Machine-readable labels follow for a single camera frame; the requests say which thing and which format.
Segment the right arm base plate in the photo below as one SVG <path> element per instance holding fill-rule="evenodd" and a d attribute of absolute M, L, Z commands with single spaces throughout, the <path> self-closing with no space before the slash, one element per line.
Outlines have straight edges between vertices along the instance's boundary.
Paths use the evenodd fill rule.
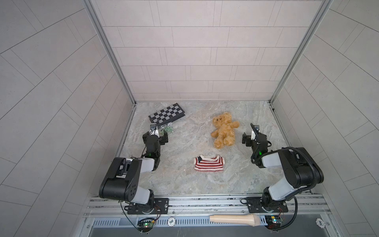
<path fill-rule="evenodd" d="M 285 201 L 276 201 L 272 199 L 265 200 L 263 197 L 247 197 L 243 204 L 247 205 L 249 213 L 279 213 L 288 212 L 288 206 Z"/>

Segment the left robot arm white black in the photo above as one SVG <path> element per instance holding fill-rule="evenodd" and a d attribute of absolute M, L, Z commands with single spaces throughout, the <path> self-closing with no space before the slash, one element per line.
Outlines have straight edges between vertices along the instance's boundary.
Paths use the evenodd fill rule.
<path fill-rule="evenodd" d="M 114 158 L 99 188 L 99 197 L 129 203 L 128 213 L 150 214 L 156 211 L 153 190 L 139 187 L 140 175 L 157 170 L 160 147 L 168 142 L 157 130 L 143 135 L 146 153 L 140 158 Z"/>

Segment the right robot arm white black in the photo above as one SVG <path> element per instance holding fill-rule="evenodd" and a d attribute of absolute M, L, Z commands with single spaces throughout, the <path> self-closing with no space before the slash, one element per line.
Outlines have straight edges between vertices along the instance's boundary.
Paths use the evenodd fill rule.
<path fill-rule="evenodd" d="M 277 183 L 264 189 L 261 197 L 245 199 L 250 213 L 288 212 L 287 201 L 324 180 L 322 171 L 303 147 L 269 151 L 271 142 L 256 129 L 252 129 L 251 135 L 242 135 L 242 144 L 252 148 L 252 164 L 259 168 L 280 167 L 284 172 Z"/>

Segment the brown teddy bear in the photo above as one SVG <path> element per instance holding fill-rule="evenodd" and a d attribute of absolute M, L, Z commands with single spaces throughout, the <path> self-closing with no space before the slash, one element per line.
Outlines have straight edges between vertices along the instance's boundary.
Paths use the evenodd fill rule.
<path fill-rule="evenodd" d="M 216 130 L 211 133 L 211 137 L 215 138 L 214 147 L 216 149 L 235 144 L 235 129 L 239 128 L 239 122 L 232 121 L 231 113 L 225 112 L 215 116 L 212 123 L 216 127 Z"/>

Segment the red white striped sweater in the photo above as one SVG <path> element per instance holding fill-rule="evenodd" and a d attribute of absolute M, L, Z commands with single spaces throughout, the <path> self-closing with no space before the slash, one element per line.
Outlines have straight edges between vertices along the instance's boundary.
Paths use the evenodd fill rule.
<path fill-rule="evenodd" d="M 194 158 L 194 169 L 203 172 L 223 171 L 225 159 L 221 156 L 203 156 Z"/>

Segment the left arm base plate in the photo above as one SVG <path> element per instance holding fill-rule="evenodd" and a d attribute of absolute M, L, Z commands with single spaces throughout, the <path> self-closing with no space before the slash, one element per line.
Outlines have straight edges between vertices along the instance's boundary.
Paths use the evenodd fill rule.
<path fill-rule="evenodd" d="M 155 198 L 154 201 L 151 199 L 147 204 L 131 203 L 127 205 L 124 209 L 127 214 L 134 215 L 153 215 L 153 214 L 167 214 L 169 206 L 168 198 Z"/>

